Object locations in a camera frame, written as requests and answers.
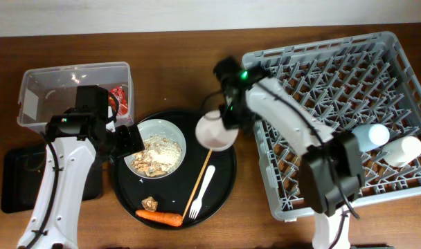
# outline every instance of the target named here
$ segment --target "white cup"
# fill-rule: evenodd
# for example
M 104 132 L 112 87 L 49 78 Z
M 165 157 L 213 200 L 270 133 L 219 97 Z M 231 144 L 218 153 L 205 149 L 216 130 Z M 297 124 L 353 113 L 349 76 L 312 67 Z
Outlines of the white cup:
M 357 137 L 361 152 L 371 151 L 389 141 L 389 130 L 382 124 L 365 124 L 356 127 L 352 133 Z
M 224 151 L 233 145 L 238 135 L 238 129 L 226 130 L 220 111 L 209 111 L 198 121 L 195 136 L 199 144 L 213 151 Z
M 388 154 L 383 159 L 393 167 L 403 167 L 421 154 L 421 141 L 414 136 L 406 136 L 384 145 L 382 152 Z

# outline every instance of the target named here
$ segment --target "black tray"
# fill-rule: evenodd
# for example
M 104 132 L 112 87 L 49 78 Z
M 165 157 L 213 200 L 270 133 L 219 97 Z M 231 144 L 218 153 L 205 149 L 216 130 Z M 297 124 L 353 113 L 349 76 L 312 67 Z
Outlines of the black tray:
M 233 147 L 223 152 L 212 153 L 210 156 L 208 165 L 215 166 L 215 173 L 204 194 L 203 205 L 195 220 L 188 218 L 188 210 L 183 225 L 176 228 L 135 215 L 136 210 L 143 209 L 141 201 L 149 196 L 158 201 L 157 211 L 183 215 L 190 193 L 208 154 L 208 150 L 202 147 L 195 138 L 195 125 L 200 118 L 200 115 L 191 111 L 163 111 L 144 119 L 164 119 L 177 125 L 183 132 L 186 139 L 186 156 L 180 167 L 169 176 L 160 179 L 141 178 L 127 167 L 124 160 L 118 161 L 111 168 L 112 185 L 117 199 L 130 215 L 145 225 L 164 230 L 189 228 L 214 215 L 229 197 L 237 174 L 237 160 Z M 198 196 L 200 187 L 201 183 L 194 199 Z
M 12 149 L 4 156 L 1 210 L 6 214 L 31 210 L 38 197 L 44 174 L 46 144 Z M 91 168 L 84 185 L 82 200 L 102 195 L 101 169 Z

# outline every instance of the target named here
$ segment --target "green led light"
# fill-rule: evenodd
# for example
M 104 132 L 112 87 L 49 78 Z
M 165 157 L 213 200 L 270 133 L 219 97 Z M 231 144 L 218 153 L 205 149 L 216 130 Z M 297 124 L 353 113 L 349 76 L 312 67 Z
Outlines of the green led light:
M 240 77 L 241 77 L 242 80 L 247 79 L 247 71 L 244 71 L 243 73 L 241 73 Z

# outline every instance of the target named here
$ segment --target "white wall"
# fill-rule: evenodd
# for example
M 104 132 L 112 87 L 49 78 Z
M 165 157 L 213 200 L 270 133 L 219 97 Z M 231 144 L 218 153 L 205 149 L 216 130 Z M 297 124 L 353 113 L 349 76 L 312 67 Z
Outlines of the white wall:
M 421 0 L 0 0 L 0 37 L 421 22 Z

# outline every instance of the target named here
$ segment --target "white bowl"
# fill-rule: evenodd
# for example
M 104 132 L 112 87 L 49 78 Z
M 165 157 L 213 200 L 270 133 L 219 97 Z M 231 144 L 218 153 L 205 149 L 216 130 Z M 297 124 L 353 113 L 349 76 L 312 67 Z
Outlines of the white bowl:
M 144 122 L 139 123 L 137 126 L 143 141 L 145 139 L 148 139 L 150 136 L 161 135 L 165 136 L 168 139 L 171 139 L 174 142 L 177 142 L 181 149 L 180 161 L 176 166 L 172 167 L 170 172 L 168 172 L 167 174 L 162 176 L 149 177 L 145 174 L 138 173 L 137 170 L 134 169 L 134 167 L 132 167 L 131 162 L 134 160 L 134 155 L 130 155 L 125 157 L 125 163 L 129 167 L 129 169 L 137 176 L 147 179 L 163 178 L 177 170 L 183 162 L 184 156 L 186 155 L 186 139 L 184 139 L 184 135 L 180 131 L 180 129 L 178 129 L 178 127 L 175 124 L 161 119 L 146 120 Z

